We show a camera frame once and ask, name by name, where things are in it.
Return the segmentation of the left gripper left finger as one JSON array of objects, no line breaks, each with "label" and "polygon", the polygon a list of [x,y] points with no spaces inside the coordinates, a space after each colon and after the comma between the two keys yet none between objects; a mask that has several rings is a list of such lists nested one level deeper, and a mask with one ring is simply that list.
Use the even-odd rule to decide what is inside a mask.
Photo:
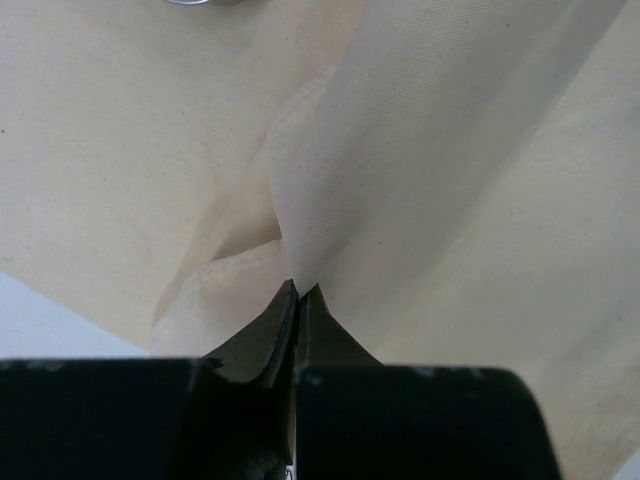
[{"label": "left gripper left finger", "polygon": [[5,479],[281,479],[298,294],[291,282],[201,357],[1,364]]}]

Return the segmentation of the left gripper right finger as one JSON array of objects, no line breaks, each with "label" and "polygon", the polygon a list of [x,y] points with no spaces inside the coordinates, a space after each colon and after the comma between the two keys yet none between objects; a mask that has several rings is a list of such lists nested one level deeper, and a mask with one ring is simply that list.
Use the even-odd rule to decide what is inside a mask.
[{"label": "left gripper right finger", "polygon": [[385,365],[330,314],[300,304],[295,368],[299,479],[557,479],[540,408],[514,373]]}]

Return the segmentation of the metal instrument tray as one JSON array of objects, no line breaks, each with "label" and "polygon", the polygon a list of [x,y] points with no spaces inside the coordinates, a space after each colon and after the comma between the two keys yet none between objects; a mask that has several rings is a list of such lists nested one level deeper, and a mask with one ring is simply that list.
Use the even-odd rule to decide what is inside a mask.
[{"label": "metal instrument tray", "polygon": [[175,5],[195,6],[211,2],[220,2],[219,0],[166,0],[166,2]]}]

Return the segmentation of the beige cloth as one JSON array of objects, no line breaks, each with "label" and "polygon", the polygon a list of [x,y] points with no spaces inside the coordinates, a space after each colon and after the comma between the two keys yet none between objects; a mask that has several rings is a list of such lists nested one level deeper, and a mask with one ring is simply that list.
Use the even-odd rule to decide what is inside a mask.
[{"label": "beige cloth", "polygon": [[156,355],[286,279],[379,358],[512,369],[639,451],[635,1],[5,1],[1,269]]}]

